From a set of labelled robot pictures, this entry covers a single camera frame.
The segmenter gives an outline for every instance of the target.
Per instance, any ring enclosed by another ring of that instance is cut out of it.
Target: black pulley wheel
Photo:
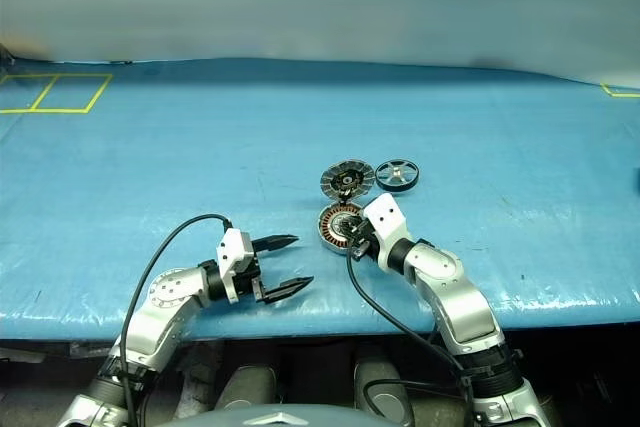
[[[418,183],[420,169],[409,160],[395,159],[376,169],[376,184],[387,192],[404,192]]]

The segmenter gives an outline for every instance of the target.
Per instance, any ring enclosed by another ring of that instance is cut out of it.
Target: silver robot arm
[[[169,270],[153,280],[146,300],[131,318],[127,334],[126,375],[136,409],[171,360],[184,326],[200,310],[220,299],[238,302],[238,297],[246,293],[253,293],[256,301],[275,302],[313,280],[291,279],[273,290],[264,290],[256,253],[279,249],[295,240],[297,237],[285,235],[252,242],[246,232],[229,228],[216,249],[218,263],[209,260],[198,267]],[[120,365],[118,337],[87,394],[76,396],[58,427],[128,425]]]
[[[391,194],[379,196],[361,215],[354,257],[373,255],[382,270],[404,275],[429,303],[447,350],[471,382],[475,420],[498,425],[533,419],[549,427],[487,299],[466,277],[458,256],[424,240],[414,242]]]

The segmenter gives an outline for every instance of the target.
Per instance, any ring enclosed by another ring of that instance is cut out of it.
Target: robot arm
[[[497,425],[533,419],[549,426],[487,299],[466,277],[460,259],[425,240],[414,242],[390,194],[379,196],[361,215],[363,222],[352,229],[353,256],[359,260],[369,254],[382,270],[404,275],[429,303],[447,350],[471,383],[476,421]]]
[[[216,251],[218,263],[209,260],[189,269],[173,269],[156,277],[146,300],[129,324],[126,356],[133,401],[138,405],[165,369],[181,341],[185,324],[213,301],[238,302],[253,292],[256,301],[271,303],[304,288],[313,277],[291,279],[265,291],[257,252],[282,248],[294,236],[271,236],[251,241],[249,234],[229,228]],[[120,337],[91,383],[86,395],[73,400],[58,427],[127,425],[128,412],[121,383]]]

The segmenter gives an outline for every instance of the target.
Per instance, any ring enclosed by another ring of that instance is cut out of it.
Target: white backdrop
[[[0,0],[0,42],[52,60],[360,60],[640,87],[640,0]]]

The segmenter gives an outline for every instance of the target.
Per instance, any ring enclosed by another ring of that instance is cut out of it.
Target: blue table surface
[[[358,63],[16,69],[114,77],[87,114],[0,115],[2,338],[115,337],[158,244],[204,212],[254,237],[297,234],[263,256],[263,279],[315,280],[274,305],[216,303],[190,338],[393,332],[318,238],[320,176],[347,158],[420,166],[397,198],[410,230],[460,256],[503,327],[640,320],[640,99],[535,74]],[[4,82],[0,109],[42,86]],[[83,105],[94,91],[61,78],[41,106]],[[194,226],[155,273],[214,257],[220,236]],[[356,269],[381,304],[431,330],[400,276],[369,260]]]

